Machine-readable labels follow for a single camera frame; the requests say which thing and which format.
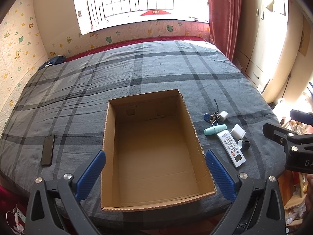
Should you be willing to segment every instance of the red mattress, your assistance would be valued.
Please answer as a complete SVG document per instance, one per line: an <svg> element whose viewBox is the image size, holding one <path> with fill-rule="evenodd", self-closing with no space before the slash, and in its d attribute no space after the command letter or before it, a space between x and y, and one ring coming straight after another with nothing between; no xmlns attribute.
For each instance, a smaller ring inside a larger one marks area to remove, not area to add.
<svg viewBox="0 0 313 235"><path fill-rule="evenodd" d="M155 41L204 41L206 42L206 40L200 37L196 37L196 36L163 36L163 37L136 39L136 40L123 41L123 42L118 42L118 43L113 43L113 44L109 44L106 46L102 46L99 48L90 49L88 51L69 57L65 59L64 62L72 61L72 60L75 60L84 56L88 56L88 55L95 54L95 53L105 51L105 50L109 50L112 48L119 48L119 47L142 43L142 42L155 42Z"/></svg>

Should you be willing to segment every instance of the window sill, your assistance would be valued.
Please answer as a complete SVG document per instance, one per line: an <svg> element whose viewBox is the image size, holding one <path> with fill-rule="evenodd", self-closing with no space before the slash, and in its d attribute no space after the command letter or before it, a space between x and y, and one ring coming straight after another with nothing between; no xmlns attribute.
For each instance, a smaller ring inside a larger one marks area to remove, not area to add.
<svg viewBox="0 0 313 235"><path fill-rule="evenodd" d="M145 22L145 21L151 21L151 20L181 20L181 21L209 23L208 11L205 12L207 14L206 17L200 16L198 18L190 17L188 15L184 15L183 13L177 12L174 10L166 10L166 11L170 12L171 14L162 14L162 15L153 14L153 15L141 16L143 13L147 11L131 11L131 12L108 16L106 17L106 22L100 23L97 26L92 26L89 33L98 31L100 29L112 27L112 26L120 26L120 25L126 25L130 23L138 23L138 22Z"/></svg>

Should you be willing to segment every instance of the curtain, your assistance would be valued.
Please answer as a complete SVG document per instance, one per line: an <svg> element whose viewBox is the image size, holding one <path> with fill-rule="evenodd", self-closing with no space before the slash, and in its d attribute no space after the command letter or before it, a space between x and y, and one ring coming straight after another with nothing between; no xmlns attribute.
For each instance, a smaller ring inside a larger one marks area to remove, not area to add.
<svg viewBox="0 0 313 235"><path fill-rule="evenodd" d="M210 42L233 60L241 11L241 0L208 0Z"/></svg>

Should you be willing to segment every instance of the silver screw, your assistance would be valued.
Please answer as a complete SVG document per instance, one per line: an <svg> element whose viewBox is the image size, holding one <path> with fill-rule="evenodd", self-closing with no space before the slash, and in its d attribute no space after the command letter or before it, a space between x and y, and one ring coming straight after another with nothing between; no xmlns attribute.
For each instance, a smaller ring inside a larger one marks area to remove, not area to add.
<svg viewBox="0 0 313 235"><path fill-rule="evenodd" d="M63 176L63 178L64 178L65 180L69 180L71 177L72 177L72 174L70 174L70 173L66 173L66 174Z"/></svg>
<svg viewBox="0 0 313 235"><path fill-rule="evenodd" d="M241 177L242 179L246 179L248 178L248 175L242 172L239 174L239 177Z"/></svg>
<svg viewBox="0 0 313 235"><path fill-rule="evenodd" d="M41 177L38 177L38 178L35 179L35 182L36 182L36 183L40 183L41 181L42 181L42 178L41 178Z"/></svg>
<svg viewBox="0 0 313 235"><path fill-rule="evenodd" d="M274 176L270 176L270 181L275 182L276 178Z"/></svg>

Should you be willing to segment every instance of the human hand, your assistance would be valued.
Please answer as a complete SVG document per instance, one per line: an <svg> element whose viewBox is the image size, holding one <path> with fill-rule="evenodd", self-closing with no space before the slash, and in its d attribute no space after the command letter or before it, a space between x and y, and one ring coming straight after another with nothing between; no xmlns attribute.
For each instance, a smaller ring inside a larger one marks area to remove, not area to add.
<svg viewBox="0 0 313 235"><path fill-rule="evenodd" d="M306 209L309 212L313 208L313 174L308 174L308 191L306 192Z"/></svg>

